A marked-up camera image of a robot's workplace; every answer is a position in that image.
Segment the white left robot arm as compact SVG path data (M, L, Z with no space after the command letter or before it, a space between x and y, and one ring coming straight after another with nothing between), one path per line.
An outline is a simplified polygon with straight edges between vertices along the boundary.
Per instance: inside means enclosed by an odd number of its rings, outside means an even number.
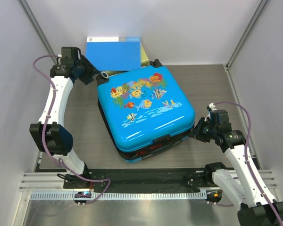
M78 47L62 47L61 54L54 56L56 63L49 74L33 68L50 85L47 101L37 123L32 123L29 132L40 152L46 153L58 167L67 171L66 179L74 179L80 188L89 186L89 169L75 153L73 136L64 126L64 116L70 92L76 80L88 85L95 75L100 75Z

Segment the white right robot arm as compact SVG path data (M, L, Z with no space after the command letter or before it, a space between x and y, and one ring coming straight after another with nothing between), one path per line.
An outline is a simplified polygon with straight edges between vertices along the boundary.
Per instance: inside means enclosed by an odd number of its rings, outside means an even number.
M201 142L214 141L232 164L237 180L221 162L205 166L203 180L217 185L237 209L241 226L282 226L283 202L276 200L260 176L240 130L233 130L226 110L210 110L189 134Z

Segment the blue suitcase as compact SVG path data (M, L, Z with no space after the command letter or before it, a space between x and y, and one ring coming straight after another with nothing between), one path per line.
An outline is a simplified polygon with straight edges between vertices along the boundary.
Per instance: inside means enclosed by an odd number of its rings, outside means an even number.
M195 123L195 110L158 59L112 76L99 75L98 107L119 155L133 163L181 143Z

